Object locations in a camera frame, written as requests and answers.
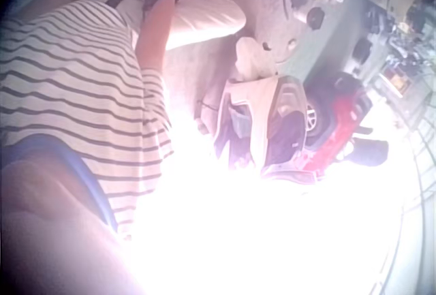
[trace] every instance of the striped shirt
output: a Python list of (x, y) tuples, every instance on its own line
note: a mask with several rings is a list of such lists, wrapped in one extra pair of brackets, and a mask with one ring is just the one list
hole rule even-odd
[(94, 0), (9, 20), (0, 35), (1, 145), (33, 134), (64, 141), (99, 181), (120, 233), (172, 154), (163, 80), (140, 69), (131, 36)]

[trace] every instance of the white pants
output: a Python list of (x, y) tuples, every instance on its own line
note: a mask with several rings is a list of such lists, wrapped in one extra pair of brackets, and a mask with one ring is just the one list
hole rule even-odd
[[(134, 31), (134, 46), (142, 22), (142, 5), (142, 0), (123, 0), (116, 7)], [(242, 29), (245, 22), (244, 12), (233, 1), (180, 0), (172, 20), (167, 50), (232, 35)]]

